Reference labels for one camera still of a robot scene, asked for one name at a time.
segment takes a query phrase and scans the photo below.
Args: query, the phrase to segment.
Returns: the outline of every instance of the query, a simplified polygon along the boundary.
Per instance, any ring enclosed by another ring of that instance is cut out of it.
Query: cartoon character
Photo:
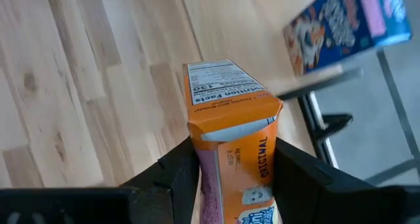
[[[317,17],[314,7],[309,8],[309,13],[310,17],[302,15],[285,29],[287,47],[295,73],[298,75],[318,65],[324,44],[328,48],[334,46],[332,39],[325,37],[323,14],[320,13]]]
[[[246,189],[242,195],[242,204],[261,204],[272,199],[273,192],[270,187],[255,187]]]

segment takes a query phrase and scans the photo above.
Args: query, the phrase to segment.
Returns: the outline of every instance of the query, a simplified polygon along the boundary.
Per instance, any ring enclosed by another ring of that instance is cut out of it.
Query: wooden floor
[[[0,187],[118,185],[188,136],[181,64],[230,57],[281,92],[311,0],[0,0]],[[279,136],[310,150],[297,101]]]

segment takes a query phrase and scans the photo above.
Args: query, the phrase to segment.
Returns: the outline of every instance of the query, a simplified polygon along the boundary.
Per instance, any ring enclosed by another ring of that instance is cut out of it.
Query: gray floor
[[[409,122],[420,144],[420,10],[418,0],[404,0],[414,37],[409,43],[385,48],[385,54]],[[331,144],[339,168],[367,179],[412,158],[396,109],[374,51],[345,62],[345,68],[363,67],[362,79],[317,91],[322,113],[349,112],[354,122]],[[420,184],[415,170],[407,171],[381,185]]]

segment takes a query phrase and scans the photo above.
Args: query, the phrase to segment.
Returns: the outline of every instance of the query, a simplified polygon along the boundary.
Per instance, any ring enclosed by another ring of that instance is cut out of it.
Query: cardboard box
[[[277,223],[271,186],[282,101],[229,59],[185,64],[184,83],[202,171],[200,223]]]
[[[283,34],[300,76],[374,47],[407,41],[411,28],[403,0],[315,0]]]

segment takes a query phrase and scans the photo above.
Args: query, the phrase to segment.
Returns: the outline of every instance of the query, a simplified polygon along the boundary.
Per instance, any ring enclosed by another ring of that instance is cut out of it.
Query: nutrition facts label
[[[188,65],[193,105],[265,90],[231,60]]]

